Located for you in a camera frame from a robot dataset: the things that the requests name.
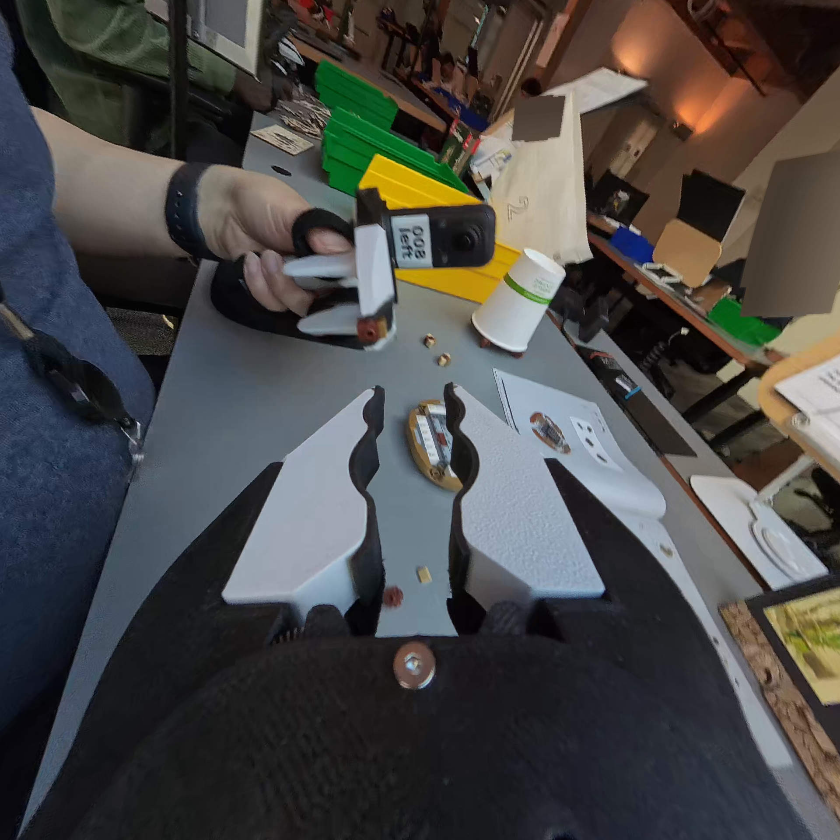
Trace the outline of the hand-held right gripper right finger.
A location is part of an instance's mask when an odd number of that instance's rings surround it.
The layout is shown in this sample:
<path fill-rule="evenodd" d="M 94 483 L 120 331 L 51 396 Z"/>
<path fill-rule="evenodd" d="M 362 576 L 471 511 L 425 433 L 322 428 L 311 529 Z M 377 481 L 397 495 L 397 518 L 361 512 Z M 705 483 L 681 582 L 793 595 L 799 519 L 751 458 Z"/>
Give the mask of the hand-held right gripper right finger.
<path fill-rule="evenodd" d="M 453 608 L 488 613 L 511 602 L 530 611 L 538 601 L 603 596 L 546 459 L 463 386 L 447 383 L 444 404 L 461 484 L 448 548 Z"/>

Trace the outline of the round lego base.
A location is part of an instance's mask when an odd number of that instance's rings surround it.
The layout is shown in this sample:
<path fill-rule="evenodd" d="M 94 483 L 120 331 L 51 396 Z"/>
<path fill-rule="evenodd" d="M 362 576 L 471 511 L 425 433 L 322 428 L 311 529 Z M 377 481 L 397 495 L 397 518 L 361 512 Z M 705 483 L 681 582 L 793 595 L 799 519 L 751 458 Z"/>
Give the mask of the round lego base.
<path fill-rule="evenodd" d="M 406 420 L 406 441 L 416 467 L 436 487 L 458 492 L 461 482 L 451 464 L 453 438 L 442 401 L 421 401 Z"/>

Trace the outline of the person's left forearm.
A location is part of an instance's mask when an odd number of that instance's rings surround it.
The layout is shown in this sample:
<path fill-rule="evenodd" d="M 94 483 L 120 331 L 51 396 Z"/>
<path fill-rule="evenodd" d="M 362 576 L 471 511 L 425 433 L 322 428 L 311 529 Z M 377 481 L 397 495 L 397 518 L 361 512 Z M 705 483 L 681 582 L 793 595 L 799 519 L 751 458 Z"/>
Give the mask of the person's left forearm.
<path fill-rule="evenodd" d="M 31 112 L 53 163 L 56 220 L 73 249 L 99 256 L 182 255 L 165 221 L 179 161 L 101 140 L 38 108 Z"/>

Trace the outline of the lego set box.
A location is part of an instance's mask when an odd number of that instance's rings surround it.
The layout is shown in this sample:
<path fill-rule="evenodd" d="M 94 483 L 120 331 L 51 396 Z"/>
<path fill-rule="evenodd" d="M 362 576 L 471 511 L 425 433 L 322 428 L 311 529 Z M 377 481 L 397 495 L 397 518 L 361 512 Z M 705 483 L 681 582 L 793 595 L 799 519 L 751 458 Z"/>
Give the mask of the lego set box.
<path fill-rule="evenodd" d="M 838 574 L 718 611 L 793 753 L 839 817 Z"/>

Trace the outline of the red and green box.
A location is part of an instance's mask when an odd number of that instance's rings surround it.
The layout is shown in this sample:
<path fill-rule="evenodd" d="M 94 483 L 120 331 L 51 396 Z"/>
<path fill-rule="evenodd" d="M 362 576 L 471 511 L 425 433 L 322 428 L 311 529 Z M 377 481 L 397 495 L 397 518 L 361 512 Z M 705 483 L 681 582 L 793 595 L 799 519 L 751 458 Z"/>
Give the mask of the red and green box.
<path fill-rule="evenodd" d="M 479 144 L 480 132 L 475 131 L 462 119 L 454 119 L 449 125 L 437 161 L 460 178 L 467 170 Z"/>

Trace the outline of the white paper bag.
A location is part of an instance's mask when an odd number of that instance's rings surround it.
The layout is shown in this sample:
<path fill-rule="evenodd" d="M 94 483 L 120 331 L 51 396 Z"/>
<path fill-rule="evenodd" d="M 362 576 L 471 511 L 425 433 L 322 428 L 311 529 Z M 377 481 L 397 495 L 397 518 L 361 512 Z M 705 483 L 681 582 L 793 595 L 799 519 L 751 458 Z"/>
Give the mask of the white paper bag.
<path fill-rule="evenodd" d="M 520 101 L 512 113 L 511 144 L 509 162 L 492 176 L 497 241 L 536 250 L 561 266 L 591 259 L 574 89 Z"/>

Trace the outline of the white paper cup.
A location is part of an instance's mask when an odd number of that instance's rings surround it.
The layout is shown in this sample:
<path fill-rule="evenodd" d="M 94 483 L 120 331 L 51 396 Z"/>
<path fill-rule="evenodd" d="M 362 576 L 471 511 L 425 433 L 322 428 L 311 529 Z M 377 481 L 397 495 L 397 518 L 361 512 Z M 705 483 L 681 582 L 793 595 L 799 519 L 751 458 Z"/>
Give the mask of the white paper cup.
<path fill-rule="evenodd" d="M 550 257 L 525 248 L 488 299 L 472 314 L 471 324 L 483 349 L 495 347 L 520 358 L 566 277 Z"/>

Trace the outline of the printed card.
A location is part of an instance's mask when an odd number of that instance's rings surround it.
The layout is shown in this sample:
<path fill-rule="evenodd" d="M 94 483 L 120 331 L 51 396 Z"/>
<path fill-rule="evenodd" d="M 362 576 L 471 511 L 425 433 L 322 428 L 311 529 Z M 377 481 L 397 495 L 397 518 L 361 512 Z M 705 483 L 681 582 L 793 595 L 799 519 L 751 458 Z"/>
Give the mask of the printed card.
<path fill-rule="evenodd" d="M 297 156 L 314 147 L 314 143 L 310 140 L 297 136 L 278 124 L 251 130 L 250 135 L 267 143 L 272 148 L 292 156 Z"/>

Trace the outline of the black flat tool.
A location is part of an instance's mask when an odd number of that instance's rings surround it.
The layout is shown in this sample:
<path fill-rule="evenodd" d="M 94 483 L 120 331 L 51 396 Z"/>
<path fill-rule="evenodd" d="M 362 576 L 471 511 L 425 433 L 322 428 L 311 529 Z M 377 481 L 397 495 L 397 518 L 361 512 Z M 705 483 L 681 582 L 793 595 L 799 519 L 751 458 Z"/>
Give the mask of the black flat tool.
<path fill-rule="evenodd" d="M 661 456 L 696 456 L 695 450 L 611 354 L 582 345 L 576 345 L 575 349 L 638 432 Z"/>

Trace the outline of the large white sheet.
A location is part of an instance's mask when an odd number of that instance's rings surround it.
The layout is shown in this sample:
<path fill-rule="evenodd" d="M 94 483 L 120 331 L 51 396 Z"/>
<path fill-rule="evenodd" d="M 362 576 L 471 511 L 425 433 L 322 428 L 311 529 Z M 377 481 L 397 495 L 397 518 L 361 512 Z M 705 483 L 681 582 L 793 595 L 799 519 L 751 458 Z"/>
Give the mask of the large white sheet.
<path fill-rule="evenodd" d="M 645 94 L 649 81 L 601 67 L 572 81 L 546 90 L 543 96 L 572 98 L 583 116 L 612 109 Z"/>

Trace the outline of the open cardboard box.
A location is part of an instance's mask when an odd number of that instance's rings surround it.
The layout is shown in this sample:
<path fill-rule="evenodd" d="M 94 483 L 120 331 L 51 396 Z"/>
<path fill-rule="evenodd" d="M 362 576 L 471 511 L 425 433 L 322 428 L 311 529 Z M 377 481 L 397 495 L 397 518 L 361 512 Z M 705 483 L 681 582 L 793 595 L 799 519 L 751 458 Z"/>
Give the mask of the open cardboard box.
<path fill-rule="evenodd" d="M 654 247 L 653 261 L 672 270 L 685 286 L 699 288 L 706 283 L 721 252 L 721 242 L 673 218 Z"/>

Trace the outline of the black monitor pole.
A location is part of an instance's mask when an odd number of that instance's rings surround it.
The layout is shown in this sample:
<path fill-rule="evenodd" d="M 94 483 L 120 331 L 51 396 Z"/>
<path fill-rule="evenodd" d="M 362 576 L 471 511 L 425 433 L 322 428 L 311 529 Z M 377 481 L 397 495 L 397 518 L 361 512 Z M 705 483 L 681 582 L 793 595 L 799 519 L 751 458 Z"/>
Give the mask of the black monitor pole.
<path fill-rule="evenodd" d="M 186 158 L 189 113 L 187 1 L 167 2 L 171 157 Z"/>

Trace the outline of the round wooden table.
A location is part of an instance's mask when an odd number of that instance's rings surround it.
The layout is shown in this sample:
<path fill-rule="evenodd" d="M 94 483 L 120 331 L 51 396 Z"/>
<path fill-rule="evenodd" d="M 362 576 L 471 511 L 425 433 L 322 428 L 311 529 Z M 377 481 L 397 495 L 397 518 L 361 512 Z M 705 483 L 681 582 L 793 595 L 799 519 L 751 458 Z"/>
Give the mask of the round wooden table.
<path fill-rule="evenodd" d="M 759 408 L 778 431 L 785 434 L 795 443 L 804 455 L 808 455 L 836 482 L 839 481 L 838 455 L 823 451 L 820 446 L 814 446 L 812 439 L 804 430 L 796 427 L 794 416 L 796 407 L 775 389 L 783 380 L 789 379 L 819 364 L 829 361 L 839 352 L 839 332 L 815 343 L 811 348 L 790 356 L 773 364 L 761 377 L 759 382 Z"/>

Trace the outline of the white framed monitor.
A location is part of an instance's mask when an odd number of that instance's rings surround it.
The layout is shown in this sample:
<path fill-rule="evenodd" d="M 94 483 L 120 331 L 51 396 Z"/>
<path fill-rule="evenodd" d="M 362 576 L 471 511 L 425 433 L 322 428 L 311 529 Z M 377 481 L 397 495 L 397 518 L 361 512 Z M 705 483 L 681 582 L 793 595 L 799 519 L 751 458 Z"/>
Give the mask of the white framed monitor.
<path fill-rule="evenodd" d="M 193 42 L 257 78 L 264 63 L 267 1 L 145 1 L 167 25 L 175 49 Z"/>

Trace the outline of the person's blue shirt torso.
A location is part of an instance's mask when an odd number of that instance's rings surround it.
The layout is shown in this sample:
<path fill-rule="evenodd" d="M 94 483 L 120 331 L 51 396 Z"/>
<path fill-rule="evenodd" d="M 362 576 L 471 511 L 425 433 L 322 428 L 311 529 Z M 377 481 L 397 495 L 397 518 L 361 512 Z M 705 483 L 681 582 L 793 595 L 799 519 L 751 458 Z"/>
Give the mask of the person's blue shirt torso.
<path fill-rule="evenodd" d="M 54 166 L 1 34 L 1 275 L 28 326 L 57 338 L 117 386 L 147 424 L 155 393 L 82 281 L 54 214 Z M 71 661 L 123 505 L 126 437 L 85 421 L 37 377 L 23 344 L 1 337 L 1 725 Z"/>

